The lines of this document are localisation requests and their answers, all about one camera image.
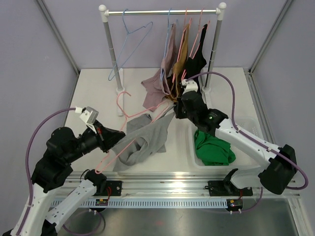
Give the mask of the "pink hanger of grey top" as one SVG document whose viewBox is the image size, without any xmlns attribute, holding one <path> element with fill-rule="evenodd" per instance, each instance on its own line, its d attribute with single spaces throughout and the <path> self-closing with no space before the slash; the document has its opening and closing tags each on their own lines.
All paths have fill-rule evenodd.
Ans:
<svg viewBox="0 0 315 236">
<path fill-rule="evenodd" d="M 161 107 L 162 105 L 165 105 L 165 107 L 158 113 L 158 115 L 151 121 L 151 123 L 155 122 L 158 118 L 161 117 L 161 115 L 163 115 L 166 111 L 166 109 L 170 106 L 170 102 L 168 102 L 167 100 L 163 100 L 162 102 L 160 102 L 157 106 L 153 106 L 153 107 L 150 107 L 148 109 L 144 109 L 138 113 L 135 113 L 133 115 L 128 115 L 127 112 L 123 109 L 123 107 L 120 105 L 120 100 L 121 100 L 121 96 L 127 94 L 129 97 L 131 97 L 131 94 L 127 91 L 122 91 L 122 92 L 119 92 L 118 95 L 117 95 L 117 98 L 116 98 L 116 105 L 117 107 L 119 108 L 119 111 L 123 114 L 123 116 L 125 117 L 125 121 L 124 123 L 122 124 L 121 128 L 120 128 L 120 131 L 123 131 L 123 129 L 125 128 L 125 126 L 127 125 L 127 122 L 131 119 L 131 118 L 134 118 L 134 117 L 137 117 L 137 116 L 140 116 L 142 114 L 145 114 L 147 112 L 151 112 L 152 109 L 154 111 L 156 111 L 159 107 Z M 95 173 L 97 175 L 99 174 L 102 174 L 108 167 L 109 165 L 111 165 L 114 160 L 117 160 L 118 157 L 125 152 L 125 150 L 132 144 L 134 143 L 134 141 L 136 140 L 136 138 L 134 138 L 132 141 L 130 141 L 128 143 L 128 145 L 126 145 L 106 166 L 104 166 L 101 170 L 99 169 L 103 163 L 104 160 L 106 160 L 109 156 L 110 156 L 110 153 L 108 153 L 105 157 L 102 158 L 102 160 L 99 162 L 99 164 L 97 165 L 97 167 L 95 168 Z"/>
</svg>

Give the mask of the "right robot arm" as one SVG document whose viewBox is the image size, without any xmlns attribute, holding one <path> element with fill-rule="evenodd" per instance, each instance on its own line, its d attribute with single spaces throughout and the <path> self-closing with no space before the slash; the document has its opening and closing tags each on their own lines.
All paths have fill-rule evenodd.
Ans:
<svg viewBox="0 0 315 236">
<path fill-rule="evenodd" d="M 223 183 L 227 194 L 234 195 L 247 187 L 264 187 L 280 195 L 288 188 L 297 172 L 293 147 L 280 147 L 242 129 L 223 112 L 209 109 L 201 94 L 195 91 L 184 92 L 175 113 L 179 118 L 189 119 L 199 130 L 230 143 L 259 164 L 257 168 L 230 171 Z"/>
</svg>

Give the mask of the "grey tank top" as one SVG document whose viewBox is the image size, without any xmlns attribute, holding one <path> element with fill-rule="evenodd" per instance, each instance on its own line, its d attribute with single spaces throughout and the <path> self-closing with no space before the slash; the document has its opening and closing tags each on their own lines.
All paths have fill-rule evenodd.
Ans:
<svg viewBox="0 0 315 236">
<path fill-rule="evenodd" d="M 117 156 L 113 171 L 125 171 L 151 155 L 166 152 L 168 127 L 174 115 L 171 112 L 153 121 L 151 115 L 145 113 L 128 121 L 126 136 L 112 148 Z"/>
</svg>

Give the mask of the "blue wire hanger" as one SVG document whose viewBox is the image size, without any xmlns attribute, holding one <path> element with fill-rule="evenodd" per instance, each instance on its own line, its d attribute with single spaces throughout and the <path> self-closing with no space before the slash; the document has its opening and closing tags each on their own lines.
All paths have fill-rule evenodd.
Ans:
<svg viewBox="0 0 315 236">
<path fill-rule="evenodd" d="M 132 55 L 135 53 L 138 47 L 142 44 L 142 42 L 150 33 L 153 27 L 153 22 L 150 21 L 147 24 L 140 26 L 139 28 L 134 28 L 130 30 L 128 28 L 128 25 L 125 19 L 126 14 L 131 15 L 131 11 L 129 11 L 128 9 L 125 9 L 122 12 L 122 22 L 126 31 L 126 37 L 118 56 L 116 56 L 114 52 L 114 46 L 113 46 L 111 35 L 109 32 L 110 31 L 109 23 L 104 23 L 104 26 L 108 27 L 107 36 L 110 36 L 110 38 L 108 39 L 109 50 L 110 50 L 110 53 L 113 53 L 112 55 L 113 68 L 110 72 L 110 75 L 108 76 L 108 81 L 112 81 L 113 79 L 116 79 L 116 82 L 118 82 L 120 80 L 119 70 L 122 69 L 123 66 L 126 64 L 126 62 L 132 57 Z"/>
</svg>

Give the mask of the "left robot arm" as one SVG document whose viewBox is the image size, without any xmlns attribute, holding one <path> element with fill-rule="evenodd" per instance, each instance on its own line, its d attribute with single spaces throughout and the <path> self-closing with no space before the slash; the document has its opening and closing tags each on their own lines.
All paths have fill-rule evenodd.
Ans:
<svg viewBox="0 0 315 236">
<path fill-rule="evenodd" d="M 51 208 L 57 192 L 73 169 L 71 163 L 99 148 L 108 152 L 125 136 L 123 131 L 94 122 L 83 134 L 74 136 L 69 127 L 56 129 L 46 142 L 47 149 L 37 162 L 31 177 L 32 192 L 16 226 L 6 236 L 56 236 L 63 224 L 89 197 L 108 193 L 107 178 L 95 170 L 86 173 L 84 180 L 60 204 Z"/>
</svg>

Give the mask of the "green tank top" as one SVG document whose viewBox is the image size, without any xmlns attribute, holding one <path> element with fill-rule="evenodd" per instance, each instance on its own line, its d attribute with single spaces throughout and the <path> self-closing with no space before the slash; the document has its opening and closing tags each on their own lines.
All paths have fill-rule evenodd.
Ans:
<svg viewBox="0 0 315 236">
<path fill-rule="evenodd" d="M 200 130 L 193 138 L 195 154 L 205 166 L 228 166 L 236 160 L 230 143 Z"/>
</svg>

